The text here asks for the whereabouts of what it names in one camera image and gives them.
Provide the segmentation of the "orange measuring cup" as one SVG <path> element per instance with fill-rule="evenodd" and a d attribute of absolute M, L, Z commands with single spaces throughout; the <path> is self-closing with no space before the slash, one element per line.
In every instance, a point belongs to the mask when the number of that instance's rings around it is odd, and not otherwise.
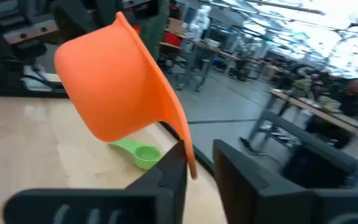
<path fill-rule="evenodd" d="M 183 140 L 190 174 L 195 153 L 184 109 L 169 81 L 123 13 L 106 27 L 56 50 L 57 75 L 77 112 L 101 141 L 117 141 L 157 121 Z"/>

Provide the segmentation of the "person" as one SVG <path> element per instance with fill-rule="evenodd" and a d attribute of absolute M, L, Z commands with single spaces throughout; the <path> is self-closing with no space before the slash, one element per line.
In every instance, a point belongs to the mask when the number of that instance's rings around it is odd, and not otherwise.
<path fill-rule="evenodd" d="M 358 78 L 349 80 L 347 88 L 340 94 L 339 102 L 342 114 L 358 119 Z"/>

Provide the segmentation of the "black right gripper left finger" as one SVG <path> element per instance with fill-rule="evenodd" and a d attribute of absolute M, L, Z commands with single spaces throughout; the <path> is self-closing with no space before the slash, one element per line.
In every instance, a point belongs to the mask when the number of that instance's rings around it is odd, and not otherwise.
<path fill-rule="evenodd" d="M 124 189 L 27 189 L 9 198 L 4 224 L 181 224 L 187 162 L 178 141 Z"/>

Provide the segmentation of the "white humanoid robot figure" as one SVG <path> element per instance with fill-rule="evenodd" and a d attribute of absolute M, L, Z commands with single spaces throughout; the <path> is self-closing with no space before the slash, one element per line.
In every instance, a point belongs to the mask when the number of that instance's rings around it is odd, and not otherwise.
<path fill-rule="evenodd" d="M 211 7 L 208 5 L 201 5 L 196 10 L 196 14 L 191 22 L 188 24 L 186 36 L 190 39 L 200 39 L 203 32 L 208 29 L 210 18 L 209 13 Z"/>

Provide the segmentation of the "long wooden table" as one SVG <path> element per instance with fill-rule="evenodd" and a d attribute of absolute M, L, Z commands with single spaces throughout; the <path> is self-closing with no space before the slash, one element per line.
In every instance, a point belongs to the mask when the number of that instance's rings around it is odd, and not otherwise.
<path fill-rule="evenodd" d="M 316 104 L 313 103 L 311 100 L 308 100 L 306 98 L 294 98 L 288 94 L 286 94 L 283 90 L 278 89 L 271 89 L 270 90 L 270 98 L 265 105 L 265 108 L 262 110 L 259 118 L 256 121 L 256 124 L 252 128 L 252 131 L 249 134 L 249 140 L 253 140 L 253 138 L 256 136 L 256 134 L 261 131 L 260 126 L 263 124 L 264 120 L 267 120 L 266 118 L 263 118 L 263 115 L 272 115 L 274 119 L 278 118 L 278 121 L 283 121 L 283 119 L 280 116 L 277 116 L 277 114 L 272 113 L 270 108 L 272 107 L 274 101 L 277 99 L 283 99 L 286 103 L 295 105 L 301 109 L 308 110 L 315 114 L 316 116 L 335 124 L 336 126 L 339 126 L 349 132 L 354 133 L 358 137 L 358 120 L 350 118 L 348 116 L 345 116 L 343 114 L 339 113 L 328 113 L 323 111 L 322 109 L 319 109 L 316 107 Z"/>

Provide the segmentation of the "green measuring cup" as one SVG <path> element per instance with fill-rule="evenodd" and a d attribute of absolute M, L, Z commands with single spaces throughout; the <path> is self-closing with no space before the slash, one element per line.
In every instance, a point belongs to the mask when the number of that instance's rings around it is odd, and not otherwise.
<path fill-rule="evenodd" d="M 149 170 L 162 157 L 162 153 L 155 146 L 142 144 L 133 139 L 120 139 L 109 143 L 109 145 L 119 147 L 131 154 L 134 164 L 143 170 Z"/>

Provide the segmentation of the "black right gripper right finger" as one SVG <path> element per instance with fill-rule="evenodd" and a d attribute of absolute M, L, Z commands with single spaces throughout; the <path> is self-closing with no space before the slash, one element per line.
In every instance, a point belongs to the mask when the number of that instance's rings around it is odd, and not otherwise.
<path fill-rule="evenodd" d="M 214 178 L 228 224 L 358 224 L 358 189 L 307 189 L 220 139 Z"/>

